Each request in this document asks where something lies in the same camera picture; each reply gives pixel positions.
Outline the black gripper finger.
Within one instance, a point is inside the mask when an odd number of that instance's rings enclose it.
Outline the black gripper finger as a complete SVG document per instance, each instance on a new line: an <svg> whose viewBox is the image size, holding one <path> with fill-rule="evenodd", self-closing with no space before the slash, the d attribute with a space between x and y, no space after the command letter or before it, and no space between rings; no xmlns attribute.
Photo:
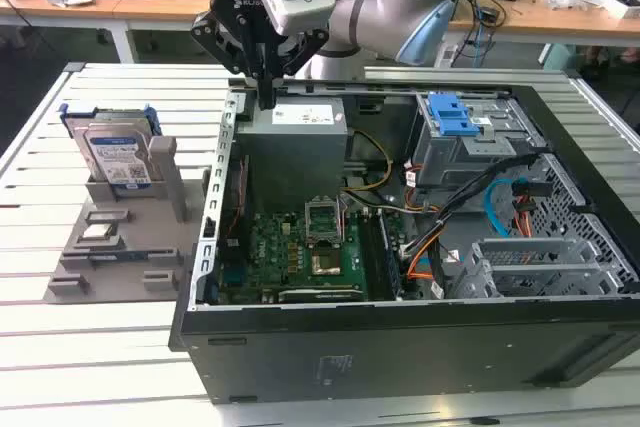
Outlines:
<svg viewBox="0 0 640 427"><path fill-rule="evenodd" d="M267 109L275 107L276 91L285 75L297 73L329 40L327 28L292 36L270 34L267 42Z"/></svg>
<svg viewBox="0 0 640 427"><path fill-rule="evenodd" d="M214 11L203 12L196 17L191 36L229 72L242 73L251 81L260 109L269 109L265 57L248 14L223 13L223 20L220 20Z"/></svg>

